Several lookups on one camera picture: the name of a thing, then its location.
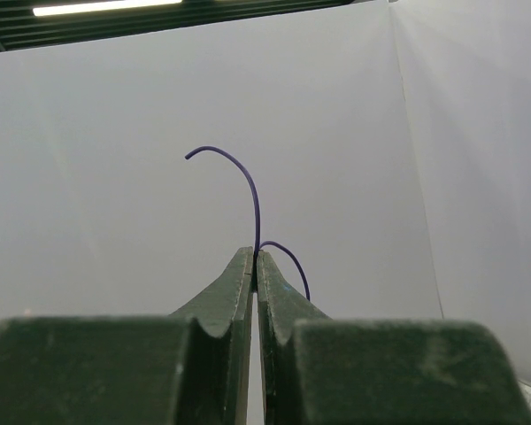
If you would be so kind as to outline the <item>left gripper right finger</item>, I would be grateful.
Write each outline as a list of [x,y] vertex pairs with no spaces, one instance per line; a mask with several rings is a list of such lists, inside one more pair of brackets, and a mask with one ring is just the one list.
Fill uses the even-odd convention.
[[268,424],[531,424],[512,364],[470,321],[336,320],[257,260]]

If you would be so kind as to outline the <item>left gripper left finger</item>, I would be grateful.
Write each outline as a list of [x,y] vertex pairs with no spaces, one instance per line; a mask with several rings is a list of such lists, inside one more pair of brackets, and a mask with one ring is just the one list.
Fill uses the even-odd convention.
[[0,424],[243,424],[253,250],[168,315],[0,320]]

